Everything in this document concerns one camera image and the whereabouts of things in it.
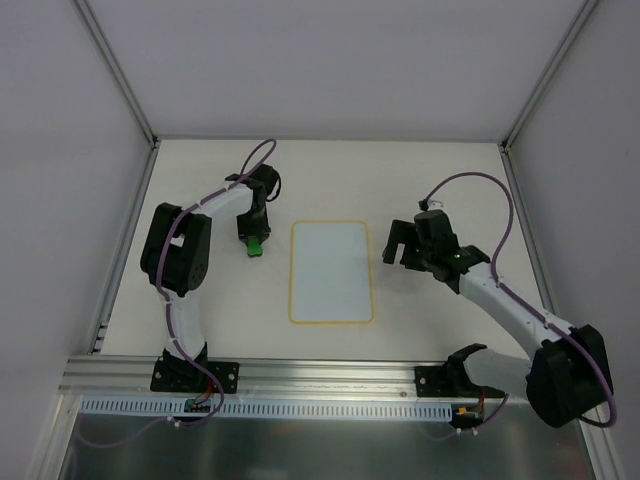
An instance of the purple cable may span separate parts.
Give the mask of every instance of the purple cable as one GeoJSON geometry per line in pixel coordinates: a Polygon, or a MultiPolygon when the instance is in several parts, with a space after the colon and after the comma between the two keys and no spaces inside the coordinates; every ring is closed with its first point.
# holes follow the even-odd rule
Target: purple cable
{"type": "MultiPolygon", "coordinates": [[[[213,417],[216,413],[218,413],[220,411],[220,409],[222,408],[222,406],[224,405],[224,391],[223,391],[222,385],[220,384],[220,381],[216,378],[216,376],[213,373],[211,373],[209,370],[207,370],[206,368],[202,367],[200,364],[195,362],[191,357],[189,357],[189,355],[187,355],[187,352],[184,351],[184,349],[180,345],[178,339],[176,338],[175,331],[173,329],[173,323],[172,323],[172,320],[171,320],[171,303],[170,303],[171,297],[162,288],[162,284],[161,284],[162,272],[164,270],[164,264],[165,264],[165,262],[167,260],[167,252],[169,251],[169,245],[171,244],[171,239],[173,238],[173,235],[175,234],[175,232],[176,232],[176,230],[178,228],[178,225],[180,224],[180,222],[182,221],[182,219],[184,217],[186,217],[189,213],[192,213],[194,210],[198,209],[201,205],[204,205],[205,203],[210,202],[211,200],[213,200],[216,197],[224,194],[228,190],[231,190],[232,188],[235,188],[238,185],[240,185],[251,174],[253,174],[258,169],[258,167],[260,167],[260,165],[262,165],[264,162],[267,161],[267,159],[271,156],[273,151],[276,149],[277,144],[278,144],[278,142],[274,138],[269,138],[269,139],[264,140],[263,142],[261,142],[258,146],[256,146],[253,149],[253,151],[249,154],[249,156],[247,157],[247,159],[243,163],[242,170],[241,170],[241,173],[240,173],[240,177],[238,178],[238,180],[236,180],[235,182],[231,183],[229,185],[228,189],[227,188],[221,188],[220,190],[216,190],[215,192],[213,192],[213,193],[207,195],[206,197],[204,197],[198,203],[194,203],[193,205],[184,208],[182,210],[182,212],[180,212],[180,214],[173,221],[171,226],[169,227],[169,231],[167,232],[167,236],[165,238],[164,244],[162,245],[162,251],[160,253],[160,259],[158,260],[158,270],[157,270],[157,273],[156,273],[156,285],[155,286],[156,286],[156,289],[158,290],[158,293],[160,293],[162,298],[164,298],[165,301],[167,302],[167,305],[165,306],[165,319],[166,319],[166,322],[167,322],[167,330],[169,331],[169,338],[172,339],[173,345],[176,347],[176,350],[178,350],[178,352],[180,353],[180,355],[182,355],[182,357],[185,359],[185,361],[188,362],[192,367],[194,367],[194,368],[198,369],[199,371],[201,371],[202,373],[204,373],[209,378],[209,380],[211,380],[211,382],[213,382],[213,384],[218,389],[218,393],[220,394],[220,402],[218,403],[218,405],[216,407],[212,408],[211,411],[207,415],[205,415],[202,418],[199,418],[198,420],[194,420],[194,421],[191,421],[191,422],[182,422],[182,421],[176,422],[176,426],[195,427],[197,425],[202,425],[202,424],[208,422],[211,419],[211,417],[213,417]],[[253,166],[253,168],[251,170],[249,170],[247,173],[244,173],[249,161],[253,158],[253,156],[256,154],[256,152],[258,152],[262,147],[264,147],[265,145],[267,145],[269,143],[271,144],[271,148],[269,148],[267,153],[265,153],[263,155],[263,157],[256,162],[256,164],[253,166]]],[[[147,430],[149,430],[151,427],[153,427],[153,426],[155,426],[155,425],[157,425],[159,423],[166,422],[166,421],[167,421],[167,418],[165,418],[165,417],[156,418],[155,420],[152,420],[151,422],[149,422],[147,425],[142,427],[140,430],[138,430],[136,433],[134,433],[130,437],[128,437],[128,438],[126,438],[124,440],[120,440],[118,442],[113,442],[113,443],[96,443],[96,442],[92,442],[91,440],[87,440],[86,438],[84,438],[84,436],[80,432],[80,422],[78,422],[78,424],[76,425],[75,436],[81,443],[83,443],[84,445],[86,445],[88,447],[92,447],[92,448],[116,448],[116,447],[120,447],[122,445],[126,445],[126,444],[134,441],[140,435],[142,435],[147,430]]]]}
{"type": "MultiPolygon", "coordinates": [[[[493,252],[493,255],[491,256],[491,276],[493,277],[493,280],[496,282],[496,285],[498,285],[500,289],[502,289],[502,291],[504,291],[507,295],[509,295],[509,297],[511,297],[522,308],[524,308],[527,312],[529,312],[534,318],[542,322],[546,326],[546,328],[549,328],[552,332],[554,332],[556,335],[558,335],[560,338],[562,338],[568,344],[570,344],[573,348],[575,348],[584,357],[584,359],[587,361],[587,363],[593,370],[593,373],[595,374],[598,380],[598,383],[600,384],[600,386],[604,391],[607,404],[609,405],[609,419],[606,422],[596,422],[594,420],[591,420],[583,416],[583,417],[580,417],[580,420],[582,420],[583,422],[589,425],[593,425],[594,427],[600,427],[600,428],[612,427],[613,425],[615,425],[616,421],[618,420],[618,408],[616,406],[616,401],[613,398],[611,389],[609,388],[609,383],[607,382],[607,379],[602,373],[602,370],[600,370],[600,367],[598,366],[596,361],[593,359],[593,357],[589,354],[589,352],[587,352],[584,349],[582,345],[580,345],[576,340],[574,340],[569,334],[561,330],[558,326],[552,323],[548,323],[545,316],[542,313],[540,313],[535,307],[529,304],[524,298],[520,297],[517,293],[511,290],[508,285],[505,285],[500,281],[500,277],[498,275],[498,256],[500,255],[500,252],[502,251],[502,247],[504,247],[504,244],[506,243],[507,238],[509,238],[509,235],[511,234],[511,229],[513,227],[513,217],[514,217],[513,200],[511,199],[511,194],[509,193],[509,190],[504,185],[504,183],[502,183],[496,177],[489,175],[487,173],[482,173],[482,172],[457,173],[455,175],[450,176],[449,178],[444,179],[442,182],[436,185],[436,187],[431,191],[431,193],[429,193],[429,195],[427,195],[427,197],[424,199],[424,203],[428,204],[431,197],[433,197],[433,195],[438,190],[440,190],[442,186],[446,185],[451,180],[455,180],[456,178],[461,178],[461,177],[486,178],[487,180],[491,180],[493,183],[497,184],[504,192],[505,196],[507,197],[507,202],[509,204],[509,220],[507,221],[507,228],[505,229],[505,232],[502,235],[502,238],[500,239],[498,246],[496,247],[495,251],[493,252]]],[[[496,414],[502,409],[502,407],[506,403],[507,398],[508,398],[508,395],[504,397],[504,400],[502,401],[500,406],[482,423],[482,425],[486,424],[496,416],[496,414]]]]}

